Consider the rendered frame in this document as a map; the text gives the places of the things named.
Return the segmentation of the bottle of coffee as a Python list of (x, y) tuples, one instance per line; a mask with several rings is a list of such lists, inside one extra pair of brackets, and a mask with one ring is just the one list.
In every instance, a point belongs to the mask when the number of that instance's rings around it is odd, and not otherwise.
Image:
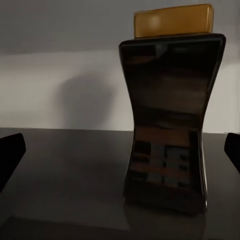
[(133, 136), (123, 195), (206, 214), (203, 127), (227, 38), (210, 3), (141, 11), (119, 44)]

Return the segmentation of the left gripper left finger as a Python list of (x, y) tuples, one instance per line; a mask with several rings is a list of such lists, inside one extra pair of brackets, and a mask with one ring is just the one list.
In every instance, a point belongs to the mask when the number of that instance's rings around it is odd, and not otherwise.
[(26, 152), (21, 133), (0, 138), (0, 193)]

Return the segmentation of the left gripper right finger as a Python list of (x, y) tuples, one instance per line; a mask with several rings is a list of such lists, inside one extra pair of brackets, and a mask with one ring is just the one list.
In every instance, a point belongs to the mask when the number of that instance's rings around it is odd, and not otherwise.
[(228, 134), (224, 151), (240, 173), (240, 134)]

